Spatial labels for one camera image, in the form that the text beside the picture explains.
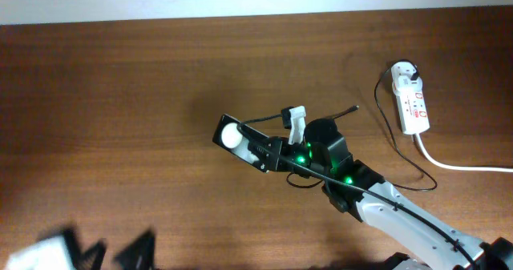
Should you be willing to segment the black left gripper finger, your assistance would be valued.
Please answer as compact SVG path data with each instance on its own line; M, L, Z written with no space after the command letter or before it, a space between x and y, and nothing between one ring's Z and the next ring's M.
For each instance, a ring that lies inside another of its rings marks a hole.
M149 228L114 257L122 270L156 270L156 234Z
M78 270L100 270L103 264L106 250L107 245L104 240L100 240L88 248L79 257Z

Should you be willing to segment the black samsung galaxy phone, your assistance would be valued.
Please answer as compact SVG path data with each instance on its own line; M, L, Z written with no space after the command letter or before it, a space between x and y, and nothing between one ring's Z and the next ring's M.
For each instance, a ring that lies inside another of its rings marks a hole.
M265 166L265 152L261 150L249 150L248 143L237 130L240 121L230 115L222 115L217 124L212 141L232 155L250 164L262 172L269 172Z

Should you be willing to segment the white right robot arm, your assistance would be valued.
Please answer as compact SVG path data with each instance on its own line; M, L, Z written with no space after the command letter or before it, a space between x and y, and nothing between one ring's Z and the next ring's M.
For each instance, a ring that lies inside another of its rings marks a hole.
M353 159L332 119L316 119L300 142L263 136L249 122L237 130L270 171L288 171L323 181L323 192L340 212L376 228L415 254L399 269L510 269L512 243L492 243L460 232L408 200L385 178Z

